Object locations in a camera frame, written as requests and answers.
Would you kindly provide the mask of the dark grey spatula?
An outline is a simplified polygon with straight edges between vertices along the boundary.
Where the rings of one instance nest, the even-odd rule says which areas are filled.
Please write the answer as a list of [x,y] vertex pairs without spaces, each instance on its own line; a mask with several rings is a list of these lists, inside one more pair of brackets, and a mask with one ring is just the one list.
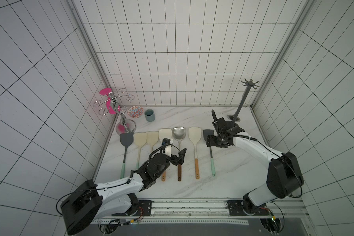
[[211,130],[211,129],[204,129],[203,130],[203,138],[204,138],[204,140],[206,142],[206,146],[209,148],[209,153],[210,153],[211,173],[212,173],[212,176],[215,177],[216,176],[216,171],[215,171],[212,148],[211,148],[211,142],[210,142],[211,135],[214,135],[214,131],[213,130]]

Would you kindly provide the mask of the cream spatula light wooden handle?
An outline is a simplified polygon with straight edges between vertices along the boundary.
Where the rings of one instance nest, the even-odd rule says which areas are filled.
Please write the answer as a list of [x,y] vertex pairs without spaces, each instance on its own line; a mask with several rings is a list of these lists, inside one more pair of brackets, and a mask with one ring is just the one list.
[[188,129],[188,135],[190,141],[194,145],[194,160],[195,160],[195,178],[197,180],[200,179],[200,172],[199,172],[199,161],[198,161],[198,153],[197,153],[197,144],[201,139],[202,130],[199,127],[190,127]]

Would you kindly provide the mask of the cream utensil dark wooden handle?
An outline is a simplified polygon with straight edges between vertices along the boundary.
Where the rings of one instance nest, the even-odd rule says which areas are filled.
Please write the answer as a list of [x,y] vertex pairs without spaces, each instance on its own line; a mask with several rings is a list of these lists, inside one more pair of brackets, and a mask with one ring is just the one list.
[[[186,137],[186,129],[184,127],[175,127],[172,130],[172,135],[178,141],[179,149],[181,149],[181,142]],[[182,180],[182,165],[178,165],[178,181]]]

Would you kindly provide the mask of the cream slotted turner green handle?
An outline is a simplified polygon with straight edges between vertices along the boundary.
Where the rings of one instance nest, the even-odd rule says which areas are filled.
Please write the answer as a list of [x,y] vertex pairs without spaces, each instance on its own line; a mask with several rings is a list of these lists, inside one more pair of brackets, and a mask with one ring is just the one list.
[[147,141],[146,143],[150,146],[150,151],[153,151],[153,147],[159,141],[159,132],[158,131],[149,131],[147,132]]

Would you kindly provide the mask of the cream spoon wooden handle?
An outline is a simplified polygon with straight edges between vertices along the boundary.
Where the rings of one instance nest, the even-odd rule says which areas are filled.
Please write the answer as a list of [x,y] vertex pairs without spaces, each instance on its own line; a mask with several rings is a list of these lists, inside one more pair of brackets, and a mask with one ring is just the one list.
[[[164,138],[171,139],[172,138],[172,130],[169,128],[162,128],[159,130],[159,139],[161,142],[163,142]],[[164,182],[166,180],[166,171],[162,175],[162,181]]]

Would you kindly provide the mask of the cream spatula green handle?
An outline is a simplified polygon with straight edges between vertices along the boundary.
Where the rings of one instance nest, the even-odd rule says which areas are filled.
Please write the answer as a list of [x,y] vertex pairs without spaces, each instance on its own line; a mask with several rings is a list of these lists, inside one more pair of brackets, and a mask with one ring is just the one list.
[[145,132],[134,133],[133,138],[134,138],[134,144],[138,147],[138,157],[137,157],[137,163],[136,163],[136,169],[138,169],[139,164],[140,164],[141,150],[142,150],[142,147],[147,142],[147,133],[145,133]]

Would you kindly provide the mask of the grey spatula green handle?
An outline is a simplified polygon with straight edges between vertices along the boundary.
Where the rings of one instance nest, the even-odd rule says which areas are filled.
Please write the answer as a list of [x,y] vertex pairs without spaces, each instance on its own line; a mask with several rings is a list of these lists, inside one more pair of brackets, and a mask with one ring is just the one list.
[[133,140],[134,140],[133,135],[134,135],[133,133],[122,133],[122,134],[120,134],[120,142],[125,148],[123,164],[122,164],[122,169],[121,169],[121,179],[124,178],[127,149],[133,143]]

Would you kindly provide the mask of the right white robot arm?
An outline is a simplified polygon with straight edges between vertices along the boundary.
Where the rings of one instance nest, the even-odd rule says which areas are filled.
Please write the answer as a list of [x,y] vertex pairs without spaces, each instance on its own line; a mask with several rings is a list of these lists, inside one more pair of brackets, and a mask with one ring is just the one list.
[[245,130],[235,122],[217,118],[214,110],[211,114],[212,124],[217,133],[208,137],[211,146],[240,148],[256,158],[267,169],[266,182],[246,193],[242,198],[241,208],[246,215],[254,215],[255,211],[265,203],[283,199],[294,191],[302,189],[304,179],[298,160],[293,153],[282,153],[262,144],[256,138],[240,135]]

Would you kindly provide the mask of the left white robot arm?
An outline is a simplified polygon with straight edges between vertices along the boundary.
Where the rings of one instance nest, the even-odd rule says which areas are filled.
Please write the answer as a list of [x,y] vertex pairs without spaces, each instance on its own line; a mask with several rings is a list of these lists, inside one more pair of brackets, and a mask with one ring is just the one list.
[[113,214],[132,215],[139,207],[138,192],[150,188],[171,165],[184,163],[187,149],[178,155],[171,147],[163,145],[149,155],[149,159],[130,176],[117,181],[95,184],[83,182],[75,191],[61,197],[59,208],[66,232],[75,235],[87,228],[94,220]]

